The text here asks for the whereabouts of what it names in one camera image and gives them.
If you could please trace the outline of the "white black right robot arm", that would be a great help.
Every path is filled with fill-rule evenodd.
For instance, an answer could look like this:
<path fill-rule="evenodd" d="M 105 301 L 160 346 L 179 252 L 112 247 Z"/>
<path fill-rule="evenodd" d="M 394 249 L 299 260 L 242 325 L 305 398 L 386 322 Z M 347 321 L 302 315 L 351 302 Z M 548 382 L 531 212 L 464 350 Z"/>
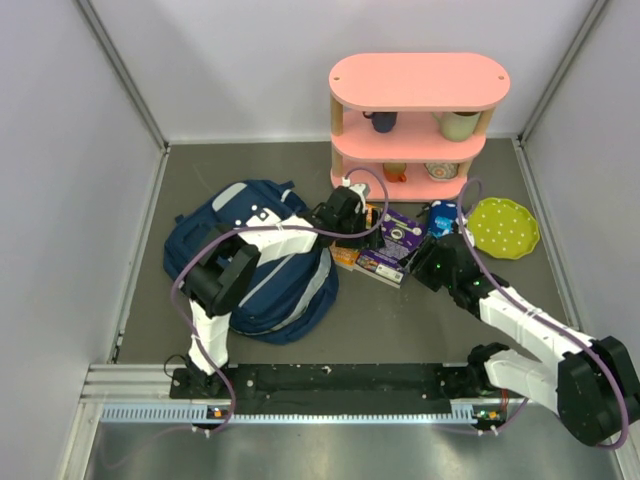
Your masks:
<path fill-rule="evenodd" d="M 466 380 L 476 394 L 506 389 L 545 407 L 587 446 L 612 436 L 624 442 L 639 419 L 639 378 L 626 346 L 564 325 L 493 276 L 461 234 L 428 237 L 401 264 L 432 291 L 528 351 L 492 343 L 468 356 Z"/>

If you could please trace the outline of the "purple paperback book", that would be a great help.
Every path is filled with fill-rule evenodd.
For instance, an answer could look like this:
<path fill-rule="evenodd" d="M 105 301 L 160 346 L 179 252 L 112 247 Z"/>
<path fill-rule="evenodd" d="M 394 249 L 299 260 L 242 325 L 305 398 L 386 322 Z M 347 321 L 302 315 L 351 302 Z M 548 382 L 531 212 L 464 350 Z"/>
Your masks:
<path fill-rule="evenodd" d="M 380 232 L 384 244 L 375 249 L 362 250 L 356 259 L 355 269 L 400 288 L 407 275 L 400 261 L 421 244 L 426 234 L 425 226 L 389 209 Z"/>

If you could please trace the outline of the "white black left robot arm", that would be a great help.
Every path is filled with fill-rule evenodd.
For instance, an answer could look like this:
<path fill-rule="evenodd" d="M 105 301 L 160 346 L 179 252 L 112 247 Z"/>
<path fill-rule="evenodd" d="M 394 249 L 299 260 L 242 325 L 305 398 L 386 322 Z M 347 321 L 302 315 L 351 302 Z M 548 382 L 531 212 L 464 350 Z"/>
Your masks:
<path fill-rule="evenodd" d="M 292 183 L 245 180 L 178 220 L 163 267 L 191 308 L 191 346 L 176 375 L 183 389 L 204 398 L 224 390 L 230 331 L 284 345 L 323 319 L 339 287 L 330 245 L 377 234 L 368 193 L 345 180 L 309 208 Z"/>

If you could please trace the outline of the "orange Treehouse book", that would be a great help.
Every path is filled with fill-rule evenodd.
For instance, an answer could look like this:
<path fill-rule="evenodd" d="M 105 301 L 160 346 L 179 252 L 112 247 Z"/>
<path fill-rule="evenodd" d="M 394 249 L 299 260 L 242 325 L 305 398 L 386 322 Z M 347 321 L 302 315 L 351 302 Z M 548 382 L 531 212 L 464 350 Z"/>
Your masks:
<path fill-rule="evenodd" d="M 356 231 L 366 231 L 371 229 L 381 217 L 381 213 L 381 208 L 367 204 L 364 212 L 364 220 L 360 222 Z M 356 267 L 356 261 L 363 249 L 381 245 L 381 231 L 376 230 L 374 233 L 365 237 L 351 240 L 336 240 L 330 246 L 330 252 L 337 266 L 348 271 L 353 271 Z"/>

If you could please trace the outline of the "navy blue backpack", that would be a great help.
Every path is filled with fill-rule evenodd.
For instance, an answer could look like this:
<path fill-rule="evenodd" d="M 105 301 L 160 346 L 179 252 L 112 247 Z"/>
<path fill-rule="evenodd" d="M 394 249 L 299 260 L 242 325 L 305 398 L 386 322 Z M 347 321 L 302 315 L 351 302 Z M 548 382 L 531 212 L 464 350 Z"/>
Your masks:
<path fill-rule="evenodd" d="M 243 180 L 228 185 L 188 215 L 174 219 L 164 244 L 163 268 L 175 279 L 211 241 L 219 223 L 252 225 L 253 218 L 273 224 L 308 209 L 294 183 Z M 249 289 L 230 319 L 231 328 L 263 342 L 286 345 L 307 335 L 334 304 L 337 267 L 329 250 L 285 257 L 257 268 Z"/>

